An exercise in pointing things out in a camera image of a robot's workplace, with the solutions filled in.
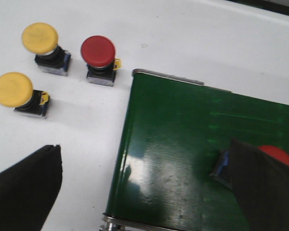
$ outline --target yellow clip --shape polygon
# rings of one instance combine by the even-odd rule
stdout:
[[[118,70],[119,68],[121,68],[121,60],[115,59],[114,71]]]
[[[40,97],[40,105],[44,105],[46,102],[49,101],[49,94],[45,91],[42,92]]]

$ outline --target button cap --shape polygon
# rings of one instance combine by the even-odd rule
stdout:
[[[101,68],[114,61],[116,50],[108,38],[92,36],[83,42],[81,55],[88,65]]]
[[[32,82],[24,74],[9,72],[0,76],[0,104],[19,107],[28,102],[32,94]]]
[[[269,156],[273,157],[274,159],[279,160],[280,162],[289,166],[289,154],[286,153],[284,150],[271,145],[263,145],[258,148],[264,153],[267,153]]]
[[[35,54],[45,54],[53,51],[58,44],[56,30],[46,23],[34,23],[23,31],[23,45]]]

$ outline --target yellow button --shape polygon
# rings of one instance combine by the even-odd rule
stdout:
[[[24,74],[9,72],[0,76],[0,104],[19,107],[28,102],[32,94],[32,82]]]
[[[29,25],[22,35],[23,45],[35,54],[45,54],[53,51],[58,44],[56,30],[46,23]]]

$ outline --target white table surface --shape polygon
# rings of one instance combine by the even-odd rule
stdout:
[[[42,73],[23,47],[35,22],[56,28],[72,53],[67,77]],[[122,59],[113,88],[85,78],[80,47],[93,35]],[[43,231],[102,224],[135,68],[289,104],[289,16],[224,0],[0,0],[0,75],[22,72],[53,99],[47,119],[0,105],[0,172],[61,145],[63,183]]]

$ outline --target button base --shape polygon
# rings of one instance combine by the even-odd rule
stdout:
[[[58,76],[67,76],[71,56],[72,56],[71,53],[69,53],[68,51],[64,51],[64,56],[63,58],[61,58],[61,60],[59,60],[58,63],[40,62],[40,60],[37,59],[37,56],[35,58],[35,61],[42,72]]]
[[[224,150],[220,153],[217,164],[210,176],[217,180],[219,183],[225,185],[229,189],[232,189],[230,175],[228,170],[228,161],[229,161],[229,151]]]
[[[113,63],[106,69],[98,70],[88,65],[87,80],[89,83],[113,87],[117,71],[113,68]]]
[[[15,112],[25,113],[27,115],[32,115],[34,117],[44,117],[46,116],[48,104],[50,101],[50,96],[44,91],[33,90],[32,98],[25,105],[16,107]]]

